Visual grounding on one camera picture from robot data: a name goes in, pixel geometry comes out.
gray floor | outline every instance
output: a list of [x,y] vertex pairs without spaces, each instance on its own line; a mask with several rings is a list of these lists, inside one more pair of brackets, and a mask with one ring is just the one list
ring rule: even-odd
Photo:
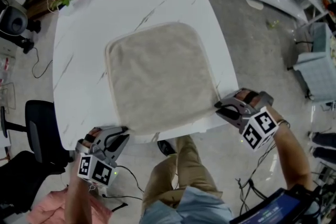
[[[308,152],[306,138],[308,130],[322,131],[333,128],[332,114],[316,112],[311,120],[311,101],[304,97],[301,85],[292,71],[286,66],[293,63],[298,51],[306,49],[294,45],[294,20],[272,7],[264,6],[263,10],[250,7],[246,0],[209,0],[219,24],[222,28],[228,49],[236,71],[240,87],[254,90],[266,90],[274,98],[274,107],[291,123],[291,129]],[[276,20],[280,24],[275,29],[268,29],[266,21]],[[35,35],[36,47],[39,50],[40,63],[35,69],[40,74],[52,59],[52,47],[55,35],[57,16],[48,15],[43,19],[42,31]],[[10,110],[8,118],[15,123],[25,124],[24,106],[30,99],[53,101],[52,66],[40,79],[35,79],[31,68],[36,61],[33,50],[24,55],[21,50],[16,54],[16,66],[12,81],[16,88],[16,110]],[[22,150],[29,150],[27,137],[23,133],[11,132],[12,156]],[[240,144],[238,131],[229,125],[209,130],[203,134],[194,134],[193,139],[198,147],[203,164],[212,174],[223,200],[228,203],[235,216],[241,202],[236,178],[244,182],[256,167],[262,154],[252,154]],[[312,167],[317,160],[309,157]],[[118,159],[119,165],[131,169],[138,178],[142,188],[146,186],[152,168],[164,160],[156,144],[128,145]],[[49,176],[42,184],[34,204],[52,190],[61,190],[69,183],[70,165],[62,176]],[[273,150],[254,175],[256,187],[265,195],[270,195],[279,187],[285,187],[277,151]],[[119,172],[113,182],[110,195],[131,195],[141,197],[134,178],[125,170]],[[110,223],[138,223],[141,202],[131,198],[105,199],[109,208],[114,208],[125,201],[128,207],[113,214]],[[250,194],[247,202],[250,207],[260,202],[254,194]]]

monitor screen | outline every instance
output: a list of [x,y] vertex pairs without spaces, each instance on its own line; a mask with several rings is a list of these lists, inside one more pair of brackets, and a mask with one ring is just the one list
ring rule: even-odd
[[281,194],[263,209],[240,222],[241,224],[276,224],[288,215],[300,201],[286,194]]

white marble table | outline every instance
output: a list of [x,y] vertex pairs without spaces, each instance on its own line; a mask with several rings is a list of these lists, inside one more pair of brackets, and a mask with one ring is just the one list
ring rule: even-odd
[[[192,26],[205,52],[222,97],[238,89],[224,36],[208,0],[74,0],[62,9],[55,35],[53,85],[58,130],[63,147],[75,148],[94,126],[120,125],[106,76],[104,51],[109,41],[161,23]],[[159,134],[159,140],[225,124],[217,115]],[[154,134],[136,136],[135,143]]]

chair backrest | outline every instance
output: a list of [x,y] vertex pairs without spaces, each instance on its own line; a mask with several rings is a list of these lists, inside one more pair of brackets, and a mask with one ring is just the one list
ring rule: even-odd
[[53,103],[30,100],[25,109],[29,145],[42,163],[66,167],[69,152],[62,146]]

fiducial marker cube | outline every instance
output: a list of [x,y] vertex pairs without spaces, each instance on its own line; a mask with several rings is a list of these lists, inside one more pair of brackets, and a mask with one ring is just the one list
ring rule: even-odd
[[108,187],[116,177],[112,170],[112,166],[97,157],[80,153],[77,176],[93,185]]
[[266,107],[249,119],[241,135],[241,141],[252,151],[265,145],[277,132],[279,126]]

